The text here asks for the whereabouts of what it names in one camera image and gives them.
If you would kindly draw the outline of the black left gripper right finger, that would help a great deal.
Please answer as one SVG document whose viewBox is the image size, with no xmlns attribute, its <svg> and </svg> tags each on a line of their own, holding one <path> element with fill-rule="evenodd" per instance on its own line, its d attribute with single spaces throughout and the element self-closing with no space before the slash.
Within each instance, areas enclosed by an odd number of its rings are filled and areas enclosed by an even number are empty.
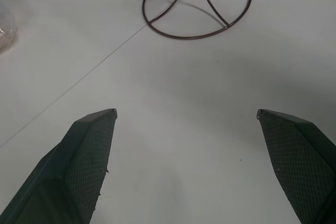
<svg viewBox="0 0 336 224">
<path fill-rule="evenodd" d="M 335 223 L 335 145 L 311 122 L 260 109 L 274 173 L 301 223 Z"/>
</svg>

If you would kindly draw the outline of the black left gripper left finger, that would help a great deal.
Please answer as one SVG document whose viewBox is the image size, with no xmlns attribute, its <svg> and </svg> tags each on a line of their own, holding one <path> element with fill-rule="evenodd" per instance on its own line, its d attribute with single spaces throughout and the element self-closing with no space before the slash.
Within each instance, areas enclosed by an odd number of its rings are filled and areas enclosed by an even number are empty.
<svg viewBox="0 0 336 224">
<path fill-rule="evenodd" d="M 116 109 L 75 121 L 35 166 L 1 223 L 89 223 L 108 172 Z"/>
</svg>

